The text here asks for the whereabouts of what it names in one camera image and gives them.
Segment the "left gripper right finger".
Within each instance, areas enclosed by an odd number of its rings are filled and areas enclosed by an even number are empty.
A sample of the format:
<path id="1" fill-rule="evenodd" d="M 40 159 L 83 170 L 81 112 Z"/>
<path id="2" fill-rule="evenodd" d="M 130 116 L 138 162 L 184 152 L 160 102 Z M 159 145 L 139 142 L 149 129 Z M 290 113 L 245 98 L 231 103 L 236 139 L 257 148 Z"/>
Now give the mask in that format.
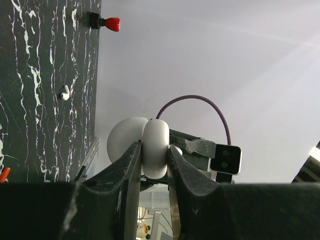
<path id="1" fill-rule="evenodd" d="M 317 240 L 320 185 L 218 183 L 171 147 L 167 174 L 175 240 Z"/>

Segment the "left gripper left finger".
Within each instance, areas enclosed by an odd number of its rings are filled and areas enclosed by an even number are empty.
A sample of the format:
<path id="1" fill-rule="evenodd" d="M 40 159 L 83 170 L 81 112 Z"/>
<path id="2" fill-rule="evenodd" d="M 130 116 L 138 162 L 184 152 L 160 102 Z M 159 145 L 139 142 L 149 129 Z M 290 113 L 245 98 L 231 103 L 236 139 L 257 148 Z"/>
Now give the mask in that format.
<path id="1" fill-rule="evenodd" d="M 140 141 L 84 181 L 3 183 L 3 240 L 134 240 L 141 176 Z"/>

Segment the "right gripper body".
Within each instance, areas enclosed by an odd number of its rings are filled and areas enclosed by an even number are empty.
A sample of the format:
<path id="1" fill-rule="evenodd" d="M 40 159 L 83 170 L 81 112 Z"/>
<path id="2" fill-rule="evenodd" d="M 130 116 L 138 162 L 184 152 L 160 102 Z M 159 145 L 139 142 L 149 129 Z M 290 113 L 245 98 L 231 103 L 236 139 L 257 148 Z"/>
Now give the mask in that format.
<path id="1" fill-rule="evenodd" d="M 184 159 L 212 180 L 217 173 L 210 168 L 216 155 L 216 143 L 202 137 L 196 137 L 176 130 L 169 131 L 169 142 L 182 151 Z"/>

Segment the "white earbud charging case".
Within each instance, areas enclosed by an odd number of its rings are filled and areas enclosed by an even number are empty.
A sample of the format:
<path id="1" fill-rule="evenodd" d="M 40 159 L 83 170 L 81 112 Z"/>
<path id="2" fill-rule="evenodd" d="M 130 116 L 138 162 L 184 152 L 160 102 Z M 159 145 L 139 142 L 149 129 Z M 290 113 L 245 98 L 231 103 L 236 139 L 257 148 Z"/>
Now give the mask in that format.
<path id="1" fill-rule="evenodd" d="M 170 129 L 161 119 L 126 118 L 111 130 L 106 144 L 109 160 L 117 161 L 134 143 L 141 141 L 141 168 L 149 179 L 161 179 L 167 173 Z"/>

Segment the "white earbud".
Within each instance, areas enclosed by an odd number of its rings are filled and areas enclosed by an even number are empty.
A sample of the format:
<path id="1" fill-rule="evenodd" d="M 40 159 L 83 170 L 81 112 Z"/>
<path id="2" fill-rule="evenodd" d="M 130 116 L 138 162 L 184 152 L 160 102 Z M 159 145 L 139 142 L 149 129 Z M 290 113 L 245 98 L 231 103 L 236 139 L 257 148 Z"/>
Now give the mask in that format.
<path id="1" fill-rule="evenodd" d="M 64 85 L 64 92 L 60 93 L 60 98 L 63 101 L 67 101 L 70 98 L 70 90 L 69 90 L 68 85 Z"/>

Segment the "red earbud left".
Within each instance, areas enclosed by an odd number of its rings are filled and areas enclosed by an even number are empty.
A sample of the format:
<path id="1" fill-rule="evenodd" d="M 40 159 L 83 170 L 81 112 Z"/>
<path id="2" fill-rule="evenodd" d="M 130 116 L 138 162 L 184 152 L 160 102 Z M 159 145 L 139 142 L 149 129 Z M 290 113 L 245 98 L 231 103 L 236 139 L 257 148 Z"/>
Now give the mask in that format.
<path id="1" fill-rule="evenodd" d="M 6 181 L 10 171 L 11 171 L 11 169 L 9 167 L 6 167 L 3 169 L 3 171 L 0 174 L 0 183 L 4 183 Z"/>

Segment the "red stamp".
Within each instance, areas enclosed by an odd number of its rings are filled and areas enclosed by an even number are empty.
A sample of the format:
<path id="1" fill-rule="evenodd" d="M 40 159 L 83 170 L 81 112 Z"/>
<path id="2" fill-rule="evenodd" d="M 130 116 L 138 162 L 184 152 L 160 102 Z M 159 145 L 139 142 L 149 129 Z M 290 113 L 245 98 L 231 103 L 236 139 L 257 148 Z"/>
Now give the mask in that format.
<path id="1" fill-rule="evenodd" d="M 89 26 L 95 30 L 106 27 L 113 32 L 119 32 L 121 20 L 118 17 L 102 18 L 99 13 L 91 12 L 89 14 Z"/>

